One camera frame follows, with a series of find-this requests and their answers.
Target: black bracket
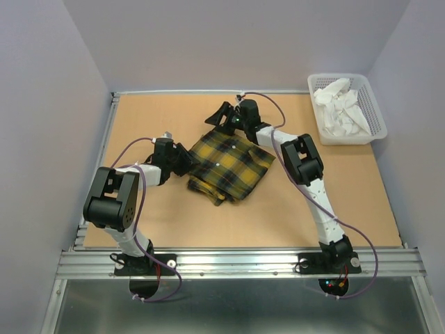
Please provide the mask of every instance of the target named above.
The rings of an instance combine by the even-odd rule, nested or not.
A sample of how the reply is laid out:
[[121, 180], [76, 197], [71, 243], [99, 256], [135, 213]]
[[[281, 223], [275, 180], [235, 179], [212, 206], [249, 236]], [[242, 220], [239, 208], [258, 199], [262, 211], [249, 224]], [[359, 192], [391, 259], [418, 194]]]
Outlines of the black bracket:
[[235, 107], [229, 102], [224, 102], [221, 107], [204, 122], [215, 125], [216, 131], [229, 136], [233, 136], [236, 129], [242, 130], [247, 139], [257, 145], [257, 132], [263, 127], [270, 126], [268, 123], [261, 121], [258, 104], [254, 100], [241, 100], [239, 105]]
[[158, 291], [159, 282], [157, 280], [130, 280], [129, 290], [139, 298], [148, 299]]
[[349, 238], [344, 235], [342, 240], [329, 245], [320, 243], [321, 252], [298, 253], [299, 262], [295, 271], [302, 275], [338, 274], [344, 267], [348, 273], [361, 273], [358, 254], [353, 250]]
[[[149, 243], [147, 252], [153, 255], [156, 260], [167, 264], [168, 261], [173, 260], [176, 262], [177, 255], [173, 253], [154, 254], [152, 242]], [[126, 254], [117, 254], [116, 262], [121, 262], [124, 265], [122, 267], [114, 268], [115, 276], [155, 276], [156, 277], [156, 265], [146, 256], [133, 257]], [[160, 266], [161, 276], [174, 276], [173, 271], [168, 270]]]
[[[124, 232], [133, 222], [138, 197], [139, 173], [117, 173], [99, 167], [83, 206], [83, 217], [97, 228], [113, 228]], [[118, 191], [116, 198], [107, 193]]]
[[157, 138], [154, 152], [148, 156], [145, 163], [161, 169], [159, 185], [162, 185], [169, 179], [171, 172], [183, 176], [198, 165], [199, 161], [192, 157], [181, 143], [175, 144], [170, 138]]
[[323, 178], [323, 162], [309, 134], [281, 144], [281, 151], [284, 165], [296, 184], [310, 186], [312, 181]]

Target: robotic arm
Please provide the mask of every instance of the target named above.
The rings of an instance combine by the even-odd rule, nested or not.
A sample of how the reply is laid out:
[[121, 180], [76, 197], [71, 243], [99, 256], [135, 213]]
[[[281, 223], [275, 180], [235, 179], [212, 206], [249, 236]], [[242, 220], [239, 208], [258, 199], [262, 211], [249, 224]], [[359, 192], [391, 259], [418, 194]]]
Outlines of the robotic arm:
[[[121, 168], [100, 167], [97, 169], [90, 192], [83, 207], [83, 217], [93, 223], [97, 228], [110, 234], [118, 243], [122, 254], [116, 254], [116, 276], [148, 275], [152, 273], [152, 261], [145, 257], [144, 252], [136, 243], [150, 255], [154, 254], [152, 242], [135, 228], [136, 200], [138, 190], [143, 189], [140, 177], [142, 171], [145, 186], [158, 186], [165, 183], [171, 172], [178, 176], [187, 174], [198, 163], [183, 147], [181, 143], [175, 144], [170, 134], [156, 138], [154, 153], [147, 160], [138, 165], [123, 166]], [[159, 259], [166, 263], [176, 260], [175, 255], [162, 255]]]
[[[261, 121], [257, 103], [242, 100], [240, 95], [237, 99], [237, 106], [224, 102], [205, 123], [215, 125], [218, 131], [229, 135], [234, 134], [235, 129], [243, 130], [249, 141], [274, 148], [273, 127]], [[320, 208], [334, 216], [323, 181], [323, 162], [311, 136], [275, 130], [273, 138], [275, 147], [281, 148], [286, 173], [306, 197], [322, 250], [321, 253], [299, 254], [296, 271], [303, 274], [338, 273], [346, 266], [349, 273], [360, 273], [358, 255], [353, 251], [349, 238], [336, 220]]]

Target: wire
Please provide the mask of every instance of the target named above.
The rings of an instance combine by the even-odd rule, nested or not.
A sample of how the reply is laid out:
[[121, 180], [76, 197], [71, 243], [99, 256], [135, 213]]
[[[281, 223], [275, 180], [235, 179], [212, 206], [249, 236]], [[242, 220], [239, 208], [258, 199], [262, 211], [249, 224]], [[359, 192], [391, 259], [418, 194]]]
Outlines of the wire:
[[343, 282], [341, 282], [342, 284], [345, 284], [346, 280], [348, 279], [348, 266], [345, 266], [345, 270], [346, 270], [346, 275], [345, 275], [345, 279], [343, 280]]
[[138, 170], [138, 172], [140, 173], [140, 176], [142, 177], [142, 184], [143, 184], [142, 197], [141, 197], [141, 199], [140, 199], [139, 210], [138, 210], [138, 214], [136, 215], [136, 219], [135, 219], [135, 221], [134, 221], [134, 228], [133, 228], [134, 242], [136, 243], [137, 247], [140, 249], [140, 251], [141, 251], [142, 253], [144, 253], [144, 255], [145, 255], [146, 257], [148, 257], [149, 259], [151, 259], [151, 261], [157, 263], [159, 266], [164, 267], [164, 268], [166, 268], [166, 269], [172, 271], [176, 276], [178, 276], [178, 279], [179, 279], [179, 285], [178, 285], [178, 287], [176, 288], [176, 290], [173, 291], [171, 294], [169, 294], [169, 295], [167, 295], [167, 296], [164, 296], [164, 297], [161, 297], [161, 298], [158, 298], [158, 299], [144, 299], [144, 298], [140, 298], [137, 294], [134, 294], [134, 295], [133, 295], [133, 298], [134, 298], [134, 299], [138, 299], [139, 301], [142, 301], [143, 303], [153, 303], [153, 302], [156, 302], [156, 301], [164, 301], [164, 300], [166, 300], [166, 299], [169, 299], [171, 296], [173, 296], [174, 294], [176, 294], [176, 293], [181, 289], [181, 287], [182, 287], [182, 277], [181, 277], [181, 274], [180, 274], [175, 268], [169, 267], [167, 264], [165, 264], [165, 263], [159, 261], [159, 260], [156, 259], [154, 256], [152, 256], [151, 254], [149, 254], [149, 253], [148, 253], [148, 252], [147, 252], [147, 251], [140, 245], [140, 243], [139, 243], [139, 241], [138, 241], [138, 238], [136, 237], [136, 231], [137, 231], [137, 229], [138, 229], [140, 213], [142, 212], [142, 208], [143, 208], [143, 206], [144, 206], [144, 202], [145, 202], [145, 194], [147, 193], [147, 189], [146, 189], [146, 187], [147, 187], [147, 181], [146, 181], [146, 179], [145, 179], [145, 175], [144, 175], [144, 172], [143, 172], [142, 168], [139, 167], [139, 166], [137, 166], [137, 165], [135, 165], [135, 166], [133, 166], [133, 167], [136, 168], [136, 169]]
[[375, 258], [375, 270], [374, 270], [374, 274], [373, 277], [371, 279], [371, 281], [368, 283], [368, 285], [366, 287], [364, 287], [362, 290], [355, 292], [354, 294], [351, 294], [349, 296], [340, 296], [340, 299], [350, 299], [350, 298], [354, 298], [356, 296], [359, 296], [361, 294], [363, 294], [366, 290], [368, 290], [372, 284], [374, 284], [375, 279], [377, 278], [377, 273], [378, 273], [378, 255], [377, 255], [377, 250], [375, 249], [375, 246], [373, 245], [372, 241], [358, 228], [355, 228], [354, 226], [351, 226], [347, 223], [344, 223], [343, 221], [341, 221], [339, 218], [337, 218], [333, 213], [331, 213], [329, 210], [327, 210], [326, 208], [324, 208], [324, 206], [318, 204], [315, 200], [312, 199], [311, 196], [308, 196], [297, 184], [296, 182], [293, 180], [293, 178], [291, 177], [291, 174], [289, 173], [289, 171], [286, 169], [286, 166], [284, 165], [283, 159], [278, 151], [277, 148], [277, 144], [275, 142], [274, 139], [274, 135], [275, 135], [275, 130], [279, 129], [280, 127], [285, 126], [286, 124], [286, 116], [284, 115], [283, 110], [280, 108], [280, 106], [277, 104], [277, 102], [275, 102], [271, 97], [262, 94], [262, 93], [257, 93], [257, 92], [245, 92], [244, 95], [258, 95], [258, 96], [262, 96], [264, 98], [266, 98], [267, 100], [269, 100], [270, 102], [272, 102], [272, 104], [278, 109], [278, 111], [281, 113], [281, 116], [283, 118], [283, 123], [280, 125], [277, 125], [275, 127], [273, 127], [272, 132], [270, 134], [270, 137], [272, 138], [272, 146], [273, 149], [275, 151], [275, 154], [277, 155], [278, 161], [280, 162], [281, 166], [284, 169], [284, 172], [286, 173], [287, 177], [289, 178], [289, 180], [292, 182], [292, 184], [299, 190], [299, 192], [301, 192], [301, 194], [306, 197], [306, 199], [308, 199], [311, 203], [313, 203], [316, 207], [318, 207], [321, 211], [323, 211], [325, 214], [327, 214], [329, 217], [331, 217], [332, 219], [334, 219], [338, 224], [349, 228], [351, 230], [354, 230], [355, 232], [357, 232], [358, 234], [360, 234], [365, 240], [366, 242], [369, 244], [369, 246], [371, 247], [373, 253], [374, 253], [374, 258]]
[[[153, 143], [153, 138], [150, 138], [150, 137], [141, 137], [141, 138], [137, 138], [137, 139], [135, 139], [134, 141], [130, 142], [130, 144], [128, 144], [128, 145], [123, 149], [123, 151], [119, 154], [119, 156], [116, 158], [116, 160], [111, 164], [111, 168], [114, 168], [114, 166], [119, 162], [120, 158], [122, 158], [122, 156], [124, 155], [124, 153], [125, 153], [125, 152], [126, 152], [126, 151], [127, 151], [133, 144], [134, 144], [134, 143], [137, 143], [137, 142], [139, 142], [139, 141], [151, 141], [151, 142]], [[152, 256], [151, 254], [149, 254], [149, 253], [148, 253], [148, 252], [147, 252], [147, 251], [140, 245], [140, 243], [139, 243], [139, 241], [138, 241], [138, 238], [136, 237], [136, 231], [137, 231], [137, 229], [138, 229], [139, 218], [140, 218], [140, 214], [141, 214], [141, 212], [142, 212], [143, 206], [144, 206], [145, 195], [146, 195], [146, 193], [147, 193], [147, 189], [146, 189], [146, 188], [147, 188], [147, 180], [145, 179], [145, 174], [144, 174], [142, 168], [139, 167], [139, 166], [137, 166], [137, 165], [125, 165], [125, 166], [121, 166], [121, 168], [124, 168], [124, 167], [130, 167], [130, 166], [131, 166], [131, 167], [134, 167], [135, 169], [138, 170], [138, 172], [139, 172], [139, 174], [140, 174], [140, 176], [141, 176], [141, 178], [142, 178], [142, 183], [143, 183], [143, 191], [142, 191], [142, 197], [141, 197], [141, 199], [140, 199], [139, 210], [138, 210], [138, 213], [137, 213], [137, 215], [136, 215], [136, 219], [135, 219], [135, 221], [134, 221], [134, 228], [133, 228], [134, 242], [136, 243], [136, 245], [137, 245], [137, 247], [140, 249], [140, 251], [141, 251], [146, 257], [148, 257], [149, 259], [151, 259], [151, 261], [153, 261], [153, 262], [157, 265], [157, 268], [156, 268], [156, 277], [157, 277], [158, 280], [161, 279], [161, 267], [160, 267], [160, 266], [162, 266], [162, 267], [164, 267], [164, 268], [166, 268], [166, 269], [172, 271], [176, 276], [178, 276], [178, 279], [179, 279], [179, 285], [178, 285], [178, 287], [176, 288], [176, 290], [175, 290], [174, 292], [172, 292], [171, 294], [167, 295], [167, 296], [164, 296], [164, 297], [161, 297], [161, 298], [158, 298], [158, 299], [150, 299], [150, 300], [148, 300], [148, 299], [140, 298], [137, 294], [134, 294], [134, 295], [133, 295], [133, 298], [134, 298], [134, 299], [138, 299], [139, 301], [142, 301], [143, 303], [153, 303], [153, 302], [157, 302], [157, 301], [164, 301], [164, 300], [166, 300], [166, 299], [169, 299], [171, 296], [173, 296], [174, 294], [176, 294], [176, 293], [179, 291], [179, 289], [181, 289], [181, 286], [182, 286], [182, 277], [181, 277], [181, 274], [180, 274], [176, 269], [169, 267], [167, 264], [162, 263], [161, 261], [157, 260], [154, 256]], [[114, 262], [119, 261], [119, 260], [117, 260], [117, 259], [113, 259], [113, 258], [112, 258], [112, 255], [113, 255], [113, 254], [115, 254], [115, 253], [110, 254], [110, 258], [111, 258]]]
[[118, 254], [117, 253], [111, 253], [110, 254], [110, 259], [111, 261], [113, 261], [114, 263], [120, 264], [121, 266], [125, 265], [125, 262], [123, 260], [119, 260], [118, 259]]
[[341, 280], [342, 275], [343, 275], [343, 268], [340, 269], [340, 276], [336, 279], [336, 281]]
[[139, 142], [139, 141], [151, 141], [153, 143], [153, 138], [150, 137], [140, 137], [138, 139], [135, 139], [134, 141], [132, 141], [130, 144], [128, 144], [126, 146], [125, 149], [123, 149], [123, 151], [119, 154], [119, 156], [116, 158], [116, 160], [111, 164], [111, 168], [114, 168], [114, 166], [116, 166], [116, 164], [118, 163], [118, 161], [120, 160], [120, 158], [122, 158], [122, 156], [125, 154], [125, 152], [135, 143]]

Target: metal frame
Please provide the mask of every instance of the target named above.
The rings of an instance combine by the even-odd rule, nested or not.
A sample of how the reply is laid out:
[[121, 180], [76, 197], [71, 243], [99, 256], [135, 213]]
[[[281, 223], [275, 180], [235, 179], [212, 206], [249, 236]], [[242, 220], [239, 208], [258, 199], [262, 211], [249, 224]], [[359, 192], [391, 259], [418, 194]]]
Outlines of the metal frame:
[[[113, 126], [121, 95], [143, 94], [234, 94], [242, 90], [149, 90], [140, 92], [113, 93], [110, 114], [102, 139], [101, 150], [95, 169], [104, 159], [108, 140]], [[307, 94], [305, 90], [256, 90], [266, 94]], [[47, 313], [42, 327], [42, 334], [54, 333], [67, 280], [98, 280], [124, 279], [113, 275], [114, 263], [109, 255], [116, 248], [85, 248], [83, 240], [86, 236], [88, 223], [82, 218], [79, 223], [76, 240], [70, 251], [63, 252], [60, 257], [56, 281], [51, 293]], [[176, 253], [177, 270], [184, 279], [233, 279], [233, 278], [318, 278], [318, 276], [302, 276], [294, 271], [298, 262], [297, 253], [314, 251], [315, 248], [157, 248], [156, 253]], [[370, 277], [374, 271], [374, 256], [370, 248], [356, 250], [362, 265], [361, 274], [350, 277]], [[421, 311], [425, 317], [430, 333], [445, 333], [435, 303], [426, 284], [426, 271], [417, 249], [378, 248], [379, 277], [412, 277], [416, 294], [419, 298]], [[132, 279], [154, 279], [154, 277], [132, 277]]]
[[[326, 278], [330, 275], [300, 275], [294, 271], [299, 262], [297, 253], [316, 251], [316, 248], [246, 248], [246, 249], [156, 249], [157, 254], [177, 254], [177, 270], [183, 279], [233, 279], [233, 278]], [[362, 273], [350, 277], [371, 277], [374, 273], [374, 254], [371, 249], [356, 250], [362, 266]], [[114, 263], [110, 261], [111, 251], [64, 252], [56, 274], [58, 280], [103, 280], [125, 279], [113, 275]], [[423, 262], [417, 249], [378, 249], [379, 276], [424, 276]], [[166, 280], [176, 280], [166, 276]]]

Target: plaid cloth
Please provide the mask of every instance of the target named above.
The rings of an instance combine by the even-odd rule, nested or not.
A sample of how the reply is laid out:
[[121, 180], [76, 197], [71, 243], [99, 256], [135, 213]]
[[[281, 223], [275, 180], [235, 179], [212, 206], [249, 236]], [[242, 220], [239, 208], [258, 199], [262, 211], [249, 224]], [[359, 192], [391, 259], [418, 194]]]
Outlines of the plaid cloth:
[[216, 130], [203, 136], [189, 152], [200, 164], [189, 173], [188, 188], [205, 193], [214, 205], [243, 200], [275, 159], [247, 139]]

